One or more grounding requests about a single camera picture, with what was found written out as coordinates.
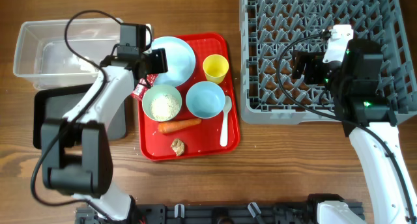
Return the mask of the red snack wrapper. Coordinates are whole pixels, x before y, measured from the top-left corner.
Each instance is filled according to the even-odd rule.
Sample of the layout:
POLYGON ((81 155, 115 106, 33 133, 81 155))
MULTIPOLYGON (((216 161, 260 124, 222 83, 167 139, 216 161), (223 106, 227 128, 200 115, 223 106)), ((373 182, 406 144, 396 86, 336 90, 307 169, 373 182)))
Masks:
POLYGON ((153 85, 157 77, 157 74, 149 74, 145 79, 141 79, 130 96, 142 101, 144 94, 149 90, 149 86, 153 85))

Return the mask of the yellow plastic cup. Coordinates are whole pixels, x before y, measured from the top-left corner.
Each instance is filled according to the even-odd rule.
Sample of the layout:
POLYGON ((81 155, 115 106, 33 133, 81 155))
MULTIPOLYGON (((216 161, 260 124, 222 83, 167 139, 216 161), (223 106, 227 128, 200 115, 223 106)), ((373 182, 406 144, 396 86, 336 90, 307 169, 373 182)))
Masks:
POLYGON ((228 60, 218 54, 209 55, 203 61, 203 71, 207 81, 220 84, 229 70, 228 60))

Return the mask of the light blue bowl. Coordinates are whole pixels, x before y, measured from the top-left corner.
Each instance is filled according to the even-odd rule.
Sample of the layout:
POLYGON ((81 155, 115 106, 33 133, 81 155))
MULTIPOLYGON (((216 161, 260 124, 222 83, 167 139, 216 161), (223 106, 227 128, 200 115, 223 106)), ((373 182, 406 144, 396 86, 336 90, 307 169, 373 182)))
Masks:
POLYGON ((192 85, 186 94, 186 107, 192 115, 201 119, 217 116, 224 105, 224 91, 210 81, 200 81, 192 85))

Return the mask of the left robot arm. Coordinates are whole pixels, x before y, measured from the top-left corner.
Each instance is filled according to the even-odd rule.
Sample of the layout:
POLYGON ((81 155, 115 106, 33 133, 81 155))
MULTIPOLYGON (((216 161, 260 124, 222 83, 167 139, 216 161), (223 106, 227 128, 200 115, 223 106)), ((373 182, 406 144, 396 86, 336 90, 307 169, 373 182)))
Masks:
POLYGON ((121 24, 119 44, 96 67, 100 73, 84 97, 61 119, 40 128, 42 155, 32 178, 46 188, 85 202, 103 223, 140 223, 135 200, 112 181, 107 130, 140 79, 167 72, 164 49, 153 50, 149 24, 121 24))

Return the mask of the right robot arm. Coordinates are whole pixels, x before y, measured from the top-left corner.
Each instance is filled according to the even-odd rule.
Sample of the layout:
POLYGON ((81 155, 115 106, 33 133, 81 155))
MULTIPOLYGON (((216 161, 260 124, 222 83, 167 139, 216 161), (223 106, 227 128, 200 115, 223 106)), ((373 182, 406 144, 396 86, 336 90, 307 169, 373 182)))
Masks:
POLYGON ((334 103, 364 172, 376 223, 415 223, 416 192, 399 146, 393 107, 377 92, 381 45, 366 39, 328 39, 326 52, 293 51, 293 77, 312 77, 334 103))

